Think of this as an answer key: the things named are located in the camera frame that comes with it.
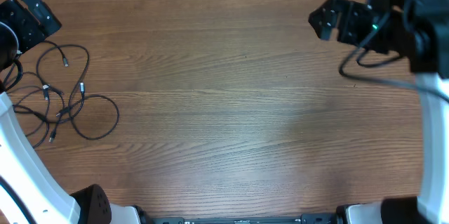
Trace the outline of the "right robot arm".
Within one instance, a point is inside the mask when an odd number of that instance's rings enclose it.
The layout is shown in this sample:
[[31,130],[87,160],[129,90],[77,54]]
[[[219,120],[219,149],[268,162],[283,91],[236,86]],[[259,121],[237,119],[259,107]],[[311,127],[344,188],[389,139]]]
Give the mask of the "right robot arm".
[[380,202],[339,206],[334,223],[448,222],[448,0],[326,0],[309,14],[318,38],[354,50],[362,65],[369,52],[407,58],[414,82],[390,81],[414,90],[422,108],[423,174],[420,193]]

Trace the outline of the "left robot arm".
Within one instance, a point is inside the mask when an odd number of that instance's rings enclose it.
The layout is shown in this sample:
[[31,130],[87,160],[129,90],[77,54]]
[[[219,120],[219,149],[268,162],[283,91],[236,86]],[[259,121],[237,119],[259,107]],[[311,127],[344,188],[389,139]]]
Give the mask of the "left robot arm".
[[109,202],[99,185],[65,192],[54,180],[19,125],[18,113],[51,121],[19,103],[8,91],[23,76],[19,58],[62,27],[42,0],[1,3],[1,69],[17,69],[11,84],[1,82],[1,211],[9,223],[148,223],[136,206]]

